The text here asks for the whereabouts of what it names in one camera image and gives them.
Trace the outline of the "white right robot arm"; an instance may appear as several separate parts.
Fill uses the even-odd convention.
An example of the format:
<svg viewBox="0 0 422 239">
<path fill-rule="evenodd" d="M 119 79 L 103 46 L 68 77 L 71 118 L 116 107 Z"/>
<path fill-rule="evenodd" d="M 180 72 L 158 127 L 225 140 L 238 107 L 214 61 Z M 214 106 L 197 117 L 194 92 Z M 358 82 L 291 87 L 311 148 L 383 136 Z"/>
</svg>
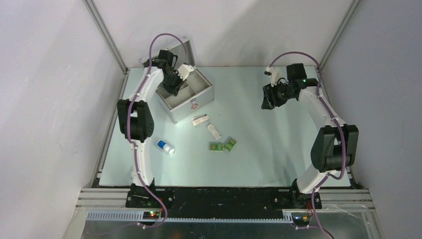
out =
<svg viewBox="0 0 422 239">
<path fill-rule="evenodd" d="M 261 108 L 272 110 L 296 100 L 306 108 L 318 130 L 310 152 L 311 165 L 293 182 L 296 191 L 289 195 L 291 205 L 302 208 L 310 200 L 308 194 L 317 192 L 328 178 L 340 180 L 345 176 L 346 168 L 355 160 L 359 131 L 338 116 L 319 81 L 307 77 L 302 63 L 288 65 L 285 75 L 274 66 L 266 67 L 264 74 L 271 82 L 262 88 Z"/>
</svg>

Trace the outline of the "blue cap clear bottle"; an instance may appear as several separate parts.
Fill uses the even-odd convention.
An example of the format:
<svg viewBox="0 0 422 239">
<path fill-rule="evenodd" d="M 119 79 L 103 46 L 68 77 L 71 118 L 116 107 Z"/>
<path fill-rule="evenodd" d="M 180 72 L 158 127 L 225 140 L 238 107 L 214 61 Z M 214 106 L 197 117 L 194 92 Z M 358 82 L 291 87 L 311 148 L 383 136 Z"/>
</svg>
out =
<svg viewBox="0 0 422 239">
<path fill-rule="evenodd" d="M 165 141 L 158 141 L 157 146 L 163 151 L 165 151 L 168 155 L 173 155 L 175 153 L 175 149 Z"/>
</svg>

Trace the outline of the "grey divided tray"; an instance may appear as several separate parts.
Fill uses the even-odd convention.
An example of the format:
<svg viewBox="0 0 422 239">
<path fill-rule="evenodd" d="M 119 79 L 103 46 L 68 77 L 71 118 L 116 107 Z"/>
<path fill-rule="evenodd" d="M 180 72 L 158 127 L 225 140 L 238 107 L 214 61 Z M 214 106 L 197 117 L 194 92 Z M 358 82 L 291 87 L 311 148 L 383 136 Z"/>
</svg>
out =
<svg viewBox="0 0 422 239">
<path fill-rule="evenodd" d="M 211 87 L 212 83 L 200 71 L 195 70 L 189 74 L 177 96 L 170 95 L 163 86 L 160 86 L 156 92 L 161 100 L 172 110 Z"/>
</svg>

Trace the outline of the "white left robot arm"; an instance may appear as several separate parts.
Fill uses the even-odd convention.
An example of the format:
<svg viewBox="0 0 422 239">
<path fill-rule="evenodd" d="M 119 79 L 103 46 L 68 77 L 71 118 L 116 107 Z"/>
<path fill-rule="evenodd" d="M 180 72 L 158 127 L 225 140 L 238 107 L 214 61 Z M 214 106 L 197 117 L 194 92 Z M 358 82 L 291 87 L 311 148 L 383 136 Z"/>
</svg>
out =
<svg viewBox="0 0 422 239">
<path fill-rule="evenodd" d="M 150 160 L 146 156 L 146 146 L 154 131 L 154 120 L 148 102 L 156 89 L 162 86 L 171 96 L 177 96 L 186 78 L 192 72 L 190 65 L 175 68 L 178 56 L 162 49 L 156 57 L 146 62 L 146 68 L 127 99 L 117 102 L 118 124 L 121 133 L 130 144 L 134 153 L 132 183 L 137 187 L 150 186 L 154 181 Z"/>
</svg>

